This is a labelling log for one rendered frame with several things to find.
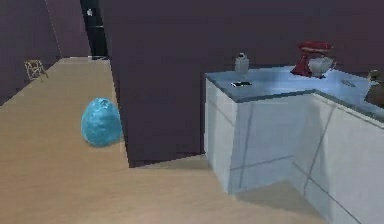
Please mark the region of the blue garbage bag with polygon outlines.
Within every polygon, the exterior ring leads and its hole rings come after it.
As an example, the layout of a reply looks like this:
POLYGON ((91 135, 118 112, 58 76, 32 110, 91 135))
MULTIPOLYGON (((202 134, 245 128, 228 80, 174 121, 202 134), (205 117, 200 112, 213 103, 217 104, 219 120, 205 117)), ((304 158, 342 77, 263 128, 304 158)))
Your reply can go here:
POLYGON ((85 108, 80 122, 84 140, 93 147, 107 147, 123 136, 120 113, 108 98, 95 98, 85 108))

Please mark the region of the red stand mixer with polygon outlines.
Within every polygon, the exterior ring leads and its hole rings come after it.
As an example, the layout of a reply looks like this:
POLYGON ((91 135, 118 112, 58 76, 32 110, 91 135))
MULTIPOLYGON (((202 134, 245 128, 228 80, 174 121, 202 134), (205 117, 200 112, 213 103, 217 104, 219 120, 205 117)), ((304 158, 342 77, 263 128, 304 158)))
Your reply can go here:
POLYGON ((328 42, 305 41, 298 45, 301 59, 291 70, 294 75, 322 79, 335 68, 337 62, 327 54, 333 49, 328 42))

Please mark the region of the grey soap bottle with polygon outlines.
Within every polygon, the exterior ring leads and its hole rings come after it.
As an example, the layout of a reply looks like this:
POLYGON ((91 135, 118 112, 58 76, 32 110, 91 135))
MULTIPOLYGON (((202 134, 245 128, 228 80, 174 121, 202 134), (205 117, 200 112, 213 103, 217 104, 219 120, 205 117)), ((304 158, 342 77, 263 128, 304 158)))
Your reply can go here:
POLYGON ((246 74, 249 70, 249 59, 245 53, 240 53, 235 59, 234 71, 239 74, 246 74))

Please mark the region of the brown pot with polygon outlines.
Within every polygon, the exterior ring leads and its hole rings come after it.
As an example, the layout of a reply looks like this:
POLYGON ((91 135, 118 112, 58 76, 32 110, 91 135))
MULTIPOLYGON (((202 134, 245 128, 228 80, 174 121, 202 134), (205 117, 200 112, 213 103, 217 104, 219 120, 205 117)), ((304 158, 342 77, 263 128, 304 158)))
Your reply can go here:
POLYGON ((379 70, 371 70, 367 76, 371 86, 365 97, 368 103, 384 108, 384 73, 379 70))

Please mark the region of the white kitchen counter cabinet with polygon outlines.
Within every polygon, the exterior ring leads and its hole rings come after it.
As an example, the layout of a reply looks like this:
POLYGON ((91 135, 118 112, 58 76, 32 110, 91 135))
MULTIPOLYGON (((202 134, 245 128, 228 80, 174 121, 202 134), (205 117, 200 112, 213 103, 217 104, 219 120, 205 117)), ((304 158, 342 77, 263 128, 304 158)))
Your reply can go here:
POLYGON ((367 79, 287 66, 205 78, 204 150, 226 193, 288 180, 327 224, 384 224, 384 108, 367 79))

